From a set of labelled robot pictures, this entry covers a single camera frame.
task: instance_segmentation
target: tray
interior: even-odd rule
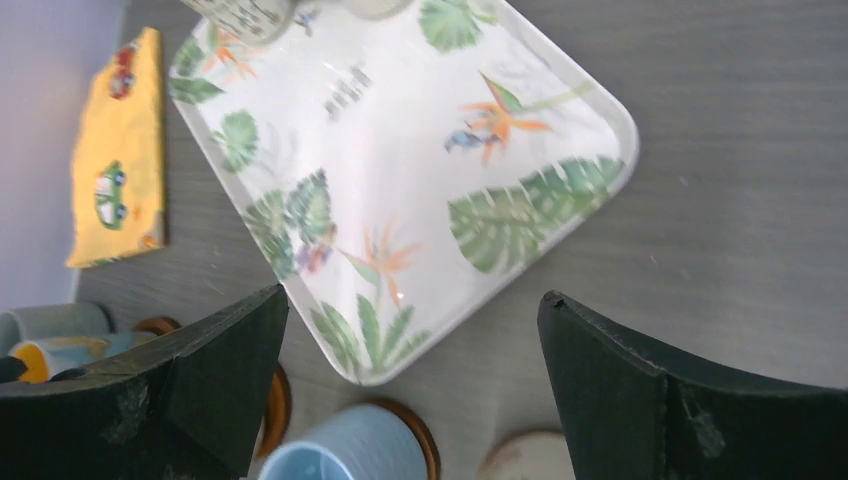
[[[504,2],[299,4],[252,48],[201,21],[179,111],[351,382],[387,382],[617,193],[629,113]]]

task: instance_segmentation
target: blue cup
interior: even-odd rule
[[[397,415],[358,405],[280,446],[259,480],[427,480],[427,461]]]

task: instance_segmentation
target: wall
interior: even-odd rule
[[[114,52],[123,0],[0,3],[0,310],[61,303],[76,275],[70,157],[88,82]]]

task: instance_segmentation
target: gray table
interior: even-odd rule
[[[558,426],[536,308],[558,289],[706,358],[848,384],[848,3],[516,0],[616,95],[642,134],[624,191],[399,378],[367,393],[429,423],[446,480],[473,478],[516,430]],[[125,37],[198,16],[131,4]],[[192,322],[274,282],[182,118],[166,102],[171,245],[83,273],[79,297],[127,326]],[[296,313],[280,354],[289,438],[366,394],[334,373]]]

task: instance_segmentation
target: yellow napkin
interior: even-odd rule
[[[71,167],[76,244],[69,267],[165,243],[159,39],[145,28],[91,82]]]

